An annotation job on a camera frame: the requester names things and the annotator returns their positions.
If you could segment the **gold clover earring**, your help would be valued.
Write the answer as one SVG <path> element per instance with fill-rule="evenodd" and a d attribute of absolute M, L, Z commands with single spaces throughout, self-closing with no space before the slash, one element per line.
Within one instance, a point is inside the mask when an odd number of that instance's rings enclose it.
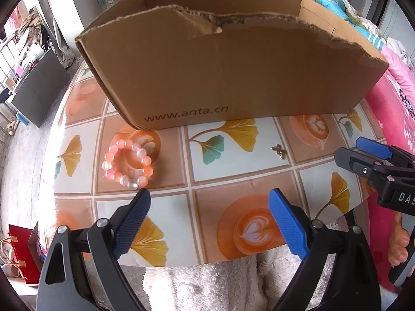
<path fill-rule="evenodd" d="M 274 151 L 280 159 L 285 159 L 287 155 L 287 151 L 283 148 L 282 145 L 277 144 L 271 147 L 271 150 Z"/>

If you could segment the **pink floral quilt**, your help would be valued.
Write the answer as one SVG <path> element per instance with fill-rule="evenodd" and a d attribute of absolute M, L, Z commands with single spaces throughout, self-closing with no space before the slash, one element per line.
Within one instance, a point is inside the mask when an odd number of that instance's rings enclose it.
<path fill-rule="evenodd" d="M 366 101 L 387 144 L 414 153 L 414 72 L 388 46 L 384 45 L 381 53 L 389 67 L 368 93 Z M 367 199 L 370 249 L 380 284 L 383 288 L 394 291 L 394 285 L 388 279 L 388 249 L 395 213 L 380 207 L 376 200 L 375 194 Z"/>

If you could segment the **red gift bag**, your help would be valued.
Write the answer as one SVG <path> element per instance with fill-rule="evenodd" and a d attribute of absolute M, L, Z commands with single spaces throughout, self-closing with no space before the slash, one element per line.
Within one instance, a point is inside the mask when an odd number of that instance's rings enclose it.
<path fill-rule="evenodd" d="M 9 225 L 9 236 L 11 237 L 11 245 L 18 262 L 18 269 L 23 275 L 23 280 L 26 284 L 38 284 L 41 266 L 37 264 L 29 248 L 32 230 Z"/>

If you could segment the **white fluffy towel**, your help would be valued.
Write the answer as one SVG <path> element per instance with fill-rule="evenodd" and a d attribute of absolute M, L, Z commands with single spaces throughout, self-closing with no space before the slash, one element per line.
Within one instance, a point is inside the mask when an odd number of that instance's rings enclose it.
<path fill-rule="evenodd" d="M 152 310 L 271 310 L 300 263 L 284 245 L 221 263 L 148 268 L 143 288 Z"/>

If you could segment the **ginkgo pattern tablecloth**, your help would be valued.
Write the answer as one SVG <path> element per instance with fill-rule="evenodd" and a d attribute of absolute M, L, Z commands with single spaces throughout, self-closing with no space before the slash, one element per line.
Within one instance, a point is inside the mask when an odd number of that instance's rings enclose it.
<path fill-rule="evenodd" d="M 138 156 L 121 151 L 112 172 L 103 168 L 121 141 L 145 148 L 153 168 L 150 211 L 122 265 L 184 266 L 251 256 L 283 243 L 268 211 L 273 188 L 325 223 L 369 196 L 369 186 L 333 160 L 339 147 L 354 147 L 359 137 L 383 140 L 366 102 L 339 115 L 138 131 L 81 65 L 54 125 L 49 173 L 55 204 L 45 235 L 51 238 L 62 224 L 87 228 L 132 200 L 125 183 L 139 176 Z M 271 150 L 277 144 L 287 151 L 285 159 Z"/>

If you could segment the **blue floral pillow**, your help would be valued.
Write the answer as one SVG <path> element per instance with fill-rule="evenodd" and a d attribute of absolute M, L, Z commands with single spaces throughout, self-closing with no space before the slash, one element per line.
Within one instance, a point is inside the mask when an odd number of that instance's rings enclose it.
<path fill-rule="evenodd" d="M 382 51 L 386 40 L 382 33 L 372 21 L 360 16 L 348 0 L 315 0 L 329 11 L 333 12 L 343 20 L 348 21 L 353 28 L 362 34 L 375 48 Z"/>

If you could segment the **grey cabinet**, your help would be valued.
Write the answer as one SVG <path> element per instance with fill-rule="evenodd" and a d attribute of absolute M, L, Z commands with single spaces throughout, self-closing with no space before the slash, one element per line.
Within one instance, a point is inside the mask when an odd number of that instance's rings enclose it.
<path fill-rule="evenodd" d="M 70 76 L 52 50 L 48 50 L 17 87 L 11 105 L 30 123 L 40 127 Z"/>

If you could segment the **brown cardboard box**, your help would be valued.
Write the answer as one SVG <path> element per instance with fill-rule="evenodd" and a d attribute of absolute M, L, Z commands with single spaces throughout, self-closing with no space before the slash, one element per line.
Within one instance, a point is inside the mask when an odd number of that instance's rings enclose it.
<path fill-rule="evenodd" d="M 120 0 L 76 44 L 138 129 L 346 113 L 388 68 L 314 0 Z"/>

